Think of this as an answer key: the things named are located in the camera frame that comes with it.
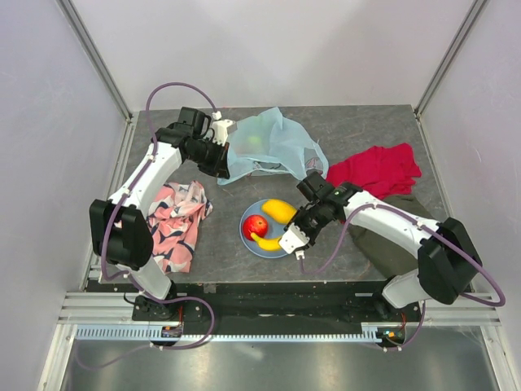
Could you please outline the translucent light blue plastic bag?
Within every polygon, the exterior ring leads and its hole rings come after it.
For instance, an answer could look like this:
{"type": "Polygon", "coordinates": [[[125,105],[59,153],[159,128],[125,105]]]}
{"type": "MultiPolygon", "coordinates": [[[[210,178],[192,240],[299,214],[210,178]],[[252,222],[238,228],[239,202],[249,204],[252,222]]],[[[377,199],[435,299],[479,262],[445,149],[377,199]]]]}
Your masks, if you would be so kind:
{"type": "Polygon", "coordinates": [[[289,174],[302,180],[310,171],[323,177],[329,162],[321,147],[298,122],[283,116],[279,108],[270,108],[237,122],[237,130],[228,136],[227,156],[230,177],[220,178],[220,186],[249,176],[289,174]],[[262,139],[262,148],[250,148],[247,139],[262,139]]]}

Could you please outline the red fake apple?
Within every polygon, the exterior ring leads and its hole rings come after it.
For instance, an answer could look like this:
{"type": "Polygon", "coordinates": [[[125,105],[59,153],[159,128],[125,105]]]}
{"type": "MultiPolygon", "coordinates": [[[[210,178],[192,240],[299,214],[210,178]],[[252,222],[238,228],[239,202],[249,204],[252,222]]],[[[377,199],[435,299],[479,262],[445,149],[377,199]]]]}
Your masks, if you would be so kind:
{"type": "Polygon", "coordinates": [[[265,237],[265,235],[268,233],[268,230],[268,221],[259,214],[250,215],[243,221],[242,224],[243,236],[250,241],[254,241],[251,237],[252,232],[258,234],[260,237],[265,237]]]}

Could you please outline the yellow fake banana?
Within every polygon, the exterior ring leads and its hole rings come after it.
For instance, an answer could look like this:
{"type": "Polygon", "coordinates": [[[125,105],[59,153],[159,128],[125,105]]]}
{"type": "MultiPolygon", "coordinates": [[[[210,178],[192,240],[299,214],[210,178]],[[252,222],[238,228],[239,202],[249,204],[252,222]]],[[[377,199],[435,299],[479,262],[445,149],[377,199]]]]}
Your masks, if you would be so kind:
{"type": "Polygon", "coordinates": [[[281,236],[277,238],[264,238],[260,237],[258,234],[252,232],[252,239],[256,242],[257,246],[263,251],[267,252],[276,252],[282,250],[282,246],[280,244],[281,236]]]}

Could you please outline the yellow fake mango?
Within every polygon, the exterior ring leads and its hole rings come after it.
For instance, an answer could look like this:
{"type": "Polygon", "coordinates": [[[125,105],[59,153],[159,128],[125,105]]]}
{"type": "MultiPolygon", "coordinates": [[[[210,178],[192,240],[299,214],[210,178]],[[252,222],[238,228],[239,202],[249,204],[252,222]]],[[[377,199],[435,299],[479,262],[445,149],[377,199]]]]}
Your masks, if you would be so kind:
{"type": "Polygon", "coordinates": [[[263,213],[275,220],[279,224],[286,225],[297,213],[295,207],[286,201],[269,199],[261,206],[263,213]]]}

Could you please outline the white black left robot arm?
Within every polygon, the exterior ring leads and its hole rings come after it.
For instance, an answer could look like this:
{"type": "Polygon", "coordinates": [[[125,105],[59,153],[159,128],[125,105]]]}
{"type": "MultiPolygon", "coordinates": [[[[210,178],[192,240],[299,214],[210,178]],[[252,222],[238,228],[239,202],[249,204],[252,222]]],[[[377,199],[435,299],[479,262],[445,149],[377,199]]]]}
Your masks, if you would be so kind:
{"type": "Polygon", "coordinates": [[[152,131],[147,154],[128,180],[107,200],[90,205],[90,231],[94,253],[103,266],[114,265],[151,299],[151,312],[170,320],[178,312],[172,281],[152,256],[153,238],[148,210],[160,188],[185,161],[214,178],[228,178],[228,136],[235,121],[219,112],[210,115],[182,108],[177,121],[152,131]]]}

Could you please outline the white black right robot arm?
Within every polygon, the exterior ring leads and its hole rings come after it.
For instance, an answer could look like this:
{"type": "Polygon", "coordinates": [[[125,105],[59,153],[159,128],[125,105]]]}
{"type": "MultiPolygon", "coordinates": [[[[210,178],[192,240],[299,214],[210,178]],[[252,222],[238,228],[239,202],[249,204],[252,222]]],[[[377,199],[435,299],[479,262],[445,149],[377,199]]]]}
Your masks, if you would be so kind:
{"type": "Polygon", "coordinates": [[[338,221],[382,236],[417,261],[414,270],[389,279],[373,300],[379,319],[392,320],[403,307],[417,301],[453,304],[481,264],[470,236],[456,219],[438,222],[407,213],[349,182],[334,187],[316,172],[297,188],[308,203],[297,209],[278,241],[286,253],[301,254],[315,244],[327,224],[338,221]]]}

